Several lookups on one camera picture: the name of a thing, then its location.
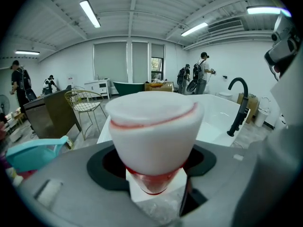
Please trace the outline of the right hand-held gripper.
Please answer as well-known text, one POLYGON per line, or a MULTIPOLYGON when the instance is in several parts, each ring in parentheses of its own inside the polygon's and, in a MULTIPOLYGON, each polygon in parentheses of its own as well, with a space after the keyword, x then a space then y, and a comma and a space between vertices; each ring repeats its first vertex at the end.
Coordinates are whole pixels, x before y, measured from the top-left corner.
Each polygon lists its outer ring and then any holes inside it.
POLYGON ((302 42, 291 17, 281 11, 271 35, 272 48, 264 59, 278 82, 271 89, 287 127, 303 132, 303 57, 297 55, 302 42))

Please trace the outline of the red bottle with white cap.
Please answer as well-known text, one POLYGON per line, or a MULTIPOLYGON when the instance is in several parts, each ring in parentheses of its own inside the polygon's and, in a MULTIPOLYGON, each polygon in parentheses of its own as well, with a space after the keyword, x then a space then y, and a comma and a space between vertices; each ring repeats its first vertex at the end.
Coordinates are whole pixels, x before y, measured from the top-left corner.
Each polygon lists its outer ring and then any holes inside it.
POLYGON ((140 188, 157 195, 186 163, 204 107, 189 96, 144 91, 106 104, 109 133, 119 158, 140 188))

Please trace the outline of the dark wooden vanity cabinet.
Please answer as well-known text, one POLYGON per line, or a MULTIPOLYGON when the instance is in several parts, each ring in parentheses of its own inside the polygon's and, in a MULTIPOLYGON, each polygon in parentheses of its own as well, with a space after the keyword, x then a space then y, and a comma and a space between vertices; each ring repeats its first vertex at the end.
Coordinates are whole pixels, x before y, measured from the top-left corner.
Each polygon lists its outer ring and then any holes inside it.
POLYGON ((59 139, 81 126, 65 98, 68 89, 37 98, 24 105, 26 116, 39 139, 59 139))

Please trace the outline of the teal spray bottle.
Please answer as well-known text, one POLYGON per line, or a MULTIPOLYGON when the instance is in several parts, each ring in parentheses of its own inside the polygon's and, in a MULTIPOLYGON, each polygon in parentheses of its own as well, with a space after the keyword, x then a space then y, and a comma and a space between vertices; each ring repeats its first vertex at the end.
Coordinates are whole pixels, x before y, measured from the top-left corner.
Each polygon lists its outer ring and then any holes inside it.
POLYGON ((9 148, 6 160, 18 173, 39 170, 55 159, 68 141, 68 136, 27 141, 9 148))

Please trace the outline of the white bathtub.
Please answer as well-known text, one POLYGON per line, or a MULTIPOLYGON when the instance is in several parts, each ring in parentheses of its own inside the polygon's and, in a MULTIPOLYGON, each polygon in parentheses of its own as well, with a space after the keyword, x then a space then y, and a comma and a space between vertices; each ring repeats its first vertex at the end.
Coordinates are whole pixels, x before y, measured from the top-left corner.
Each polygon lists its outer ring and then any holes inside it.
POLYGON ((116 98, 106 105, 110 116, 98 142, 112 141, 119 153, 184 153, 199 140, 229 147, 234 142, 232 126, 240 105, 203 94, 185 96, 161 91, 144 91, 116 98))

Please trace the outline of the window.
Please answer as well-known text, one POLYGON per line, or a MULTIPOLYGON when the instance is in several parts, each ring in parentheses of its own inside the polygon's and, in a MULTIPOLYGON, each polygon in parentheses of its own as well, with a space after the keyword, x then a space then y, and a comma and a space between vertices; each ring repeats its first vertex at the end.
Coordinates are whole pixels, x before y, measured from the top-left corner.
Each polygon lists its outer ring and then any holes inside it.
POLYGON ((152 57, 151 58, 151 79, 159 79, 163 80, 163 65, 164 65, 164 59, 163 58, 157 58, 152 57))

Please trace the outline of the green bathtub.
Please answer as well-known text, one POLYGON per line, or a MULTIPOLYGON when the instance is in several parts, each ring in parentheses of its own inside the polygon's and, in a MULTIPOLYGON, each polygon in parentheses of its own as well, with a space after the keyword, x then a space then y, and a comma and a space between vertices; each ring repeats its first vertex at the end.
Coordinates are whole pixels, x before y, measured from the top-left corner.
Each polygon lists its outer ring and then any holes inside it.
POLYGON ((125 96, 144 91, 144 83, 113 82, 118 94, 125 96))

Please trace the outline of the ceiling air vent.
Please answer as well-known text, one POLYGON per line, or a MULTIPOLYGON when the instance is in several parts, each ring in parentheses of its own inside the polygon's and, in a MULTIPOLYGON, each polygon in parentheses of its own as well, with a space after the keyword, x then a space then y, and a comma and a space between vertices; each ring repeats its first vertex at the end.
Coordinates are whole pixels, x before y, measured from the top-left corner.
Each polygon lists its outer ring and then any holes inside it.
POLYGON ((229 19, 223 22, 218 22, 210 25, 207 28, 208 33, 218 33, 232 29, 243 29, 242 21, 238 18, 229 19))

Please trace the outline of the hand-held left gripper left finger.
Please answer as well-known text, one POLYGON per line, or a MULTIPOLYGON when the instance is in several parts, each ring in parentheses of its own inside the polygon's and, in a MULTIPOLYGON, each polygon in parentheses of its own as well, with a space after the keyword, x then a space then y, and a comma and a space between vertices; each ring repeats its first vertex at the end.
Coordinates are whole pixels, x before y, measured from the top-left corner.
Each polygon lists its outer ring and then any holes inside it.
POLYGON ((58 156, 21 184, 20 195, 52 227, 158 227, 178 218, 181 173, 164 193, 148 195, 107 141, 58 156))

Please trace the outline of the standing fan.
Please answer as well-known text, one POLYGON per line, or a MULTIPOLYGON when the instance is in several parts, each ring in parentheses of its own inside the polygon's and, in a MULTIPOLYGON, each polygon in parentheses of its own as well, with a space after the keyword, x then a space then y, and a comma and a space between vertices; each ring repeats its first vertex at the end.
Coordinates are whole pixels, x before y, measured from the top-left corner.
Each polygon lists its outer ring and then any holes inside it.
POLYGON ((10 102, 5 95, 0 95, 0 114, 6 116, 10 111, 10 102))

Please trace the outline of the grey roller blind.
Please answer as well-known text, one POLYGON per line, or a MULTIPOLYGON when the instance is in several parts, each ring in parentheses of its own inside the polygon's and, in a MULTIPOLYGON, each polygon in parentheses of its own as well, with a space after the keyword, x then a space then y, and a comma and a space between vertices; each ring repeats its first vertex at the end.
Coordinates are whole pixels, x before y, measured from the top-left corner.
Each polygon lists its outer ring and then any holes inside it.
POLYGON ((128 82, 126 42, 94 45, 94 71, 100 79, 128 82))
POLYGON ((148 80, 148 44, 132 42, 133 83, 148 80))
POLYGON ((151 57, 152 58, 164 58, 164 45, 151 44, 151 57))

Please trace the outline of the cardboard box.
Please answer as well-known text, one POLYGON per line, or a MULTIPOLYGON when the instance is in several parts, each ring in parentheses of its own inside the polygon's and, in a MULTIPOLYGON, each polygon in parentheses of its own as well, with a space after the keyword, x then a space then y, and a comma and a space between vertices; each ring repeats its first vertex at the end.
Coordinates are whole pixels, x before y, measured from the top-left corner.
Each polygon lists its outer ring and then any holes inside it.
POLYGON ((256 114, 258 106, 259 106, 258 98, 255 95, 249 94, 248 95, 248 103, 247 103, 247 106, 246 106, 246 108, 249 109, 249 111, 248 111, 248 113, 245 117, 245 122, 246 123, 251 122, 253 116, 256 114))
POLYGON ((145 83, 144 91, 165 91, 174 92, 173 82, 163 82, 163 83, 145 83))

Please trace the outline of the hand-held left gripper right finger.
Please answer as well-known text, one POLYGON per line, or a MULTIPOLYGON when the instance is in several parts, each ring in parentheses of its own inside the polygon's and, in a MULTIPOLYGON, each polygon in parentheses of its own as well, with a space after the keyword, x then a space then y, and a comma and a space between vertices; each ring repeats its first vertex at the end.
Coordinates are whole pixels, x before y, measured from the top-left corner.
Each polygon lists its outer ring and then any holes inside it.
POLYGON ((289 129, 247 150, 198 143, 185 165, 180 227, 251 227, 289 185, 289 129))

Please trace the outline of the white vanity cabinet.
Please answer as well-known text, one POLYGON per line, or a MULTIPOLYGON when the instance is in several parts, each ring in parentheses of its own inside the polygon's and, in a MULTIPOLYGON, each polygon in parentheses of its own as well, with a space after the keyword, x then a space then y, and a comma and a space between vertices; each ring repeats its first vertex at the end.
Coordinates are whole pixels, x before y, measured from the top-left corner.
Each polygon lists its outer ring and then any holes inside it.
POLYGON ((84 84, 87 91, 98 93, 110 99, 110 80, 94 80, 84 84))

